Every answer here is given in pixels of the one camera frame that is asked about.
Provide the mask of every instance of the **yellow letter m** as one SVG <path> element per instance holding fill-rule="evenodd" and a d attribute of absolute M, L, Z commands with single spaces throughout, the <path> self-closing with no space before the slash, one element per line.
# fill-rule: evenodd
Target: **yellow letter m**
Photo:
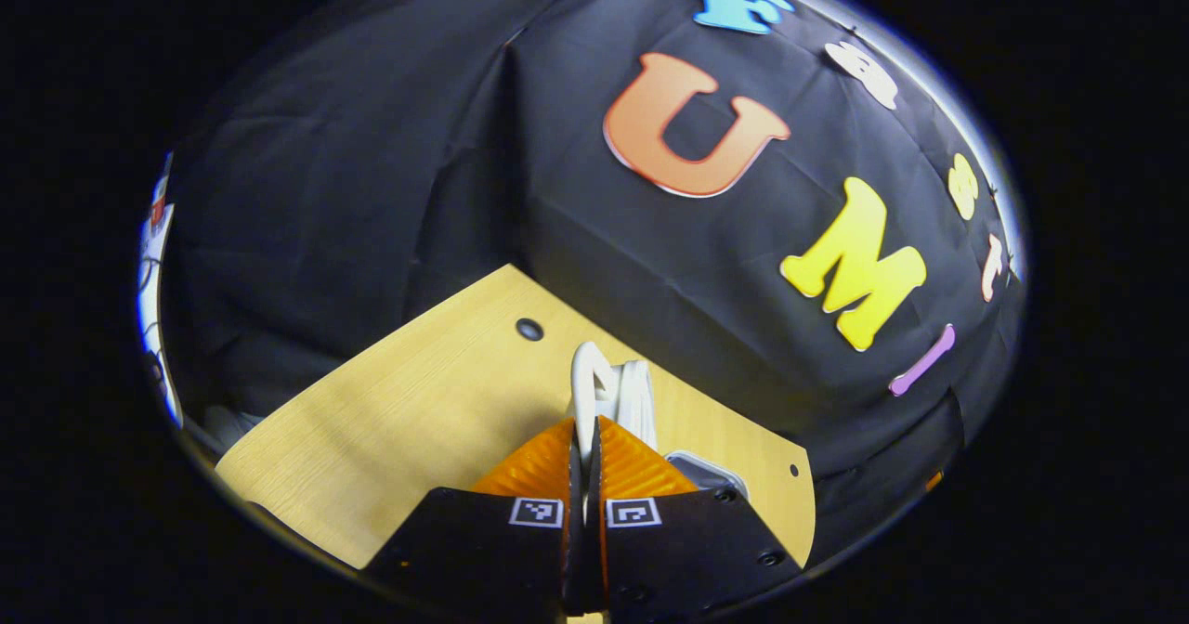
<path fill-rule="evenodd" d="M 838 316 L 837 323 L 847 341 L 863 352 L 908 292 L 925 283 L 925 260 L 911 246 L 879 259 L 887 206 L 869 184 L 854 176 L 845 179 L 843 189 L 847 204 L 842 213 L 805 256 L 785 257 L 780 273 L 801 295 L 817 297 L 825 289 L 825 273 L 837 264 L 822 310 L 829 314 L 867 297 Z"/>

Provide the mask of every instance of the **orange gripper finger pad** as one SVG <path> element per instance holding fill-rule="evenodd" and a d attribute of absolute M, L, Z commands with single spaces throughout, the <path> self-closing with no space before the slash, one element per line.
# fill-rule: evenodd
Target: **orange gripper finger pad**
<path fill-rule="evenodd" d="M 543 430 L 492 468 L 472 491 L 480 494 L 561 499 L 570 504 L 570 442 L 574 418 Z"/>
<path fill-rule="evenodd" d="M 640 499 L 697 492 L 698 487 L 658 450 L 633 434 L 599 416 L 599 449 L 603 478 L 599 494 L 606 499 Z"/>

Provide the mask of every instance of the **screw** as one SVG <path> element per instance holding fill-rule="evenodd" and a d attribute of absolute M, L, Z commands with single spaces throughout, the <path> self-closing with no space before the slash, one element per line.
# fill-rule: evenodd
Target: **screw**
<path fill-rule="evenodd" d="M 541 326 L 535 320 L 527 316 L 522 316 L 522 319 L 516 321 L 516 332 L 530 341 L 540 341 L 545 336 L 545 329 L 541 329 Z"/>
<path fill-rule="evenodd" d="M 785 561 L 785 555 L 781 553 L 763 553 L 760 555 L 761 566 L 776 566 L 781 561 Z"/>

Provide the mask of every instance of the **foam letter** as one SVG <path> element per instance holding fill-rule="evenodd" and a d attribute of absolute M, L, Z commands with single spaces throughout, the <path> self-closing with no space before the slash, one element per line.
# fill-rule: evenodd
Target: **foam letter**
<path fill-rule="evenodd" d="M 908 292 L 925 283 L 925 260 L 911 246 L 879 259 L 887 206 L 869 184 L 854 176 L 845 179 L 843 189 L 847 204 L 842 213 L 805 256 L 785 257 L 780 273 L 801 295 L 817 297 L 825 289 L 825 273 L 837 264 L 822 309 L 829 314 L 863 300 L 837 322 L 847 341 L 863 352 Z"/>
<path fill-rule="evenodd" d="M 1004 245 L 994 234 L 990 234 L 990 251 L 987 252 L 987 263 L 982 265 L 982 300 L 989 302 L 995 295 L 995 277 L 1004 271 L 1002 248 Z"/>
<path fill-rule="evenodd" d="M 666 191 L 684 197 L 725 193 L 773 138 L 788 138 L 788 125 L 747 96 L 731 99 L 736 120 L 706 158 L 678 157 L 662 139 L 673 116 L 700 92 L 718 90 L 704 70 L 666 53 L 643 53 L 636 81 L 622 92 L 603 120 L 616 158 Z"/>
<path fill-rule="evenodd" d="M 711 27 L 737 29 L 740 32 L 768 34 L 767 24 L 780 23 L 780 10 L 793 11 L 785 0 L 704 0 L 706 10 L 693 15 L 697 23 Z M 765 24 L 756 23 L 756 19 Z"/>
<path fill-rule="evenodd" d="M 899 90 L 895 87 L 895 81 L 892 81 L 891 75 L 883 67 L 879 65 L 879 62 L 845 40 L 837 44 L 825 44 L 825 53 L 847 74 L 858 78 L 858 82 L 863 83 L 867 92 L 874 96 L 876 102 L 883 105 L 883 108 L 895 111 L 895 94 Z"/>
<path fill-rule="evenodd" d="M 960 216 L 973 219 L 974 201 L 979 197 L 979 179 L 975 178 L 974 170 L 963 153 L 954 155 L 954 166 L 950 169 L 946 184 Z"/>

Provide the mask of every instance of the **black fabric backdrop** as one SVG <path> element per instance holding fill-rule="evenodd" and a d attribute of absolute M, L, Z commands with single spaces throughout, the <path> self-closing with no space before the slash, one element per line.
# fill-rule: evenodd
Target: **black fabric backdrop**
<path fill-rule="evenodd" d="M 323 1 L 14 1 L 4 225 L 12 269 L 36 270 L 11 286 L 17 620 L 404 619 L 214 494 L 164 430 L 134 348 L 134 251 L 163 153 Z M 1183 87 L 1155 58 L 1172 0 L 860 1 L 1001 134 L 1040 234 L 1033 309 L 1004 404 L 935 493 L 756 619 L 1175 620 L 1183 441 L 1165 434 L 1187 421 L 1187 353 L 1165 310 L 1184 193 L 1162 118 Z"/>
<path fill-rule="evenodd" d="M 792 2 L 772 36 L 693 23 L 703 0 L 339 0 L 319 11 L 177 146 L 164 311 L 180 313 L 165 338 L 174 368 L 187 370 L 188 412 L 202 417 L 201 389 L 268 415 L 511 263 L 806 447 L 820 499 L 811 563 L 861 538 L 919 497 L 986 417 L 1009 371 L 1024 284 L 1004 273 L 994 301 L 982 300 L 988 234 L 1006 235 L 976 163 L 974 218 L 950 201 L 955 153 L 975 159 L 951 121 L 886 57 L 899 95 L 883 108 L 823 48 L 877 50 Z M 616 160 L 602 130 L 646 52 L 719 81 L 666 130 L 675 153 L 709 153 L 735 120 L 735 95 L 767 105 L 792 137 L 722 196 L 658 189 Z M 927 266 L 862 353 L 837 333 L 837 314 L 778 273 L 837 216 L 847 176 L 887 204 L 881 256 L 913 246 Z M 888 382 L 946 323 L 954 351 L 893 398 Z M 952 422 L 924 420 L 943 404 L 956 404 Z M 921 455 L 891 449 L 912 430 L 904 445 Z"/>

